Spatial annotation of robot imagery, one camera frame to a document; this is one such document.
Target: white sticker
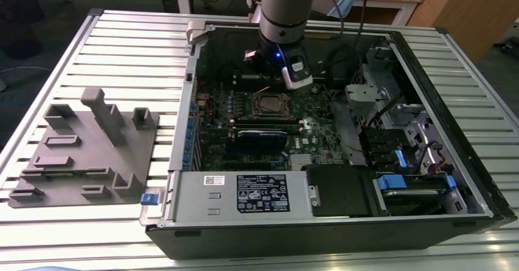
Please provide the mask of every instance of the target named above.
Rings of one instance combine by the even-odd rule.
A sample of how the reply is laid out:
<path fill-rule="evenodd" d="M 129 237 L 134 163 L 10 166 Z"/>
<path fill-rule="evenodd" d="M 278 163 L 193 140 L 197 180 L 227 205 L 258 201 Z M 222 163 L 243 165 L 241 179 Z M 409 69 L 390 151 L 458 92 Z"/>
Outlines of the white sticker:
<path fill-rule="evenodd" d="M 402 0 L 404 2 L 422 2 L 422 0 Z"/>
<path fill-rule="evenodd" d="M 226 176 L 205 176 L 205 185 L 226 185 Z"/>

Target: motherboard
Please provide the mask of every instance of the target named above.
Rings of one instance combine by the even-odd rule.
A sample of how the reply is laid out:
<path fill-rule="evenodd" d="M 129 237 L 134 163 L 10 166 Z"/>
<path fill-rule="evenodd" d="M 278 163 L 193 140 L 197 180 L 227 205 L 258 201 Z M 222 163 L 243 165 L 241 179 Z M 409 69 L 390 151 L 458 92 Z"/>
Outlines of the motherboard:
<path fill-rule="evenodd" d="M 333 98 L 318 84 L 293 92 L 238 91 L 202 83 L 202 169 L 301 170 L 310 163 L 345 163 L 334 128 Z"/>

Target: gray base plate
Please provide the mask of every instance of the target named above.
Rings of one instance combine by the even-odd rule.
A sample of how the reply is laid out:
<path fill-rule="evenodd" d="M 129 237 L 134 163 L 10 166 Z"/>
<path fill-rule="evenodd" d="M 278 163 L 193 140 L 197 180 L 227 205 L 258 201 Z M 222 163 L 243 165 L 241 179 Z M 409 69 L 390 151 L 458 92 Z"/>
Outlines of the gray base plate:
<path fill-rule="evenodd" d="M 45 167 L 46 170 L 58 170 L 59 173 L 46 174 L 41 178 L 37 177 L 37 179 L 30 177 L 27 178 L 30 182 L 25 180 L 25 174 L 22 174 L 21 183 L 10 199 L 11 207 L 139 203 L 149 176 L 159 114 L 151 113 L 154 128 L 137 130 L 131 120 L 133 113 L 122 113 L 125 119 L 122 132 L 126 136 L 126 145 L 118 147 L 113 146 L 105 131 L 97 123 L 94 114 L 91 112 L 77 112 L 77 115 L 78 118 L 67 118 L 71 129 L 61 129 L 58 134 L 53 127 L 49 127 L 27 170 L 38 169 L 35 162 L 41 157 L 69 156 L 74 160 L 73 165 Z M 47 146 L 45 144 L 49 137 L 73 135 L 78 135 L 81 138 L 79 146 Z M 105 175 L 102 178 L 93 178 L 94 175 L 83 173 L 87 169 L 103 168 L 111 168 L 114 174 Z M 125 189 L 126 183 L 131 180 L 134 180 L 131 187 Z M 94 191 L 87 199 L 86 191 L 91 191 L 97 186 L 101 187 L 99 193 Z M 35 188 L 43 194 L 35 195 L 33 193 L 30 198 L 14 198 L 17 193 L 18 195 L 26 195 L 25 192 Z"/>

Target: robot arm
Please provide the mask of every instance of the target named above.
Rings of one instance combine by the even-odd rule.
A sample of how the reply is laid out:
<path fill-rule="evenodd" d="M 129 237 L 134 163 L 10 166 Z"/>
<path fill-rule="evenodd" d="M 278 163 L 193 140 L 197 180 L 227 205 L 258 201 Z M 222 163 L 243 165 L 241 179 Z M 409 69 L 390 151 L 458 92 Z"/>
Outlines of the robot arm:
<path fill-rule="evenodd" d="M 344 16 L 354 1 L 340 0 Z M 333 0 L 262 0 L 259 48 L 246 53 L 246 61 L 254 58 L 265 61 L 281 72 L 290 90 L 313 83 L 304 38 L 313 5 L 320 10 L 326 9 L 326 3 L 333 5 L 329 15 L 338 15 Z"/>

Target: barcode sticker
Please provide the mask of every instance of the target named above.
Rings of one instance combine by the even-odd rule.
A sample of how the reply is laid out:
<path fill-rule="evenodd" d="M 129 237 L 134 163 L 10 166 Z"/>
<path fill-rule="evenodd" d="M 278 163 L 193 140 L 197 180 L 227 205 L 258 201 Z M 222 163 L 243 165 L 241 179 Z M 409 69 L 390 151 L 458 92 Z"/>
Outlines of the barcode sticker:
<path fill-rule="evenodd" d="M 226 176 L 205 176 L 205 185 L 226 185 Z"/>

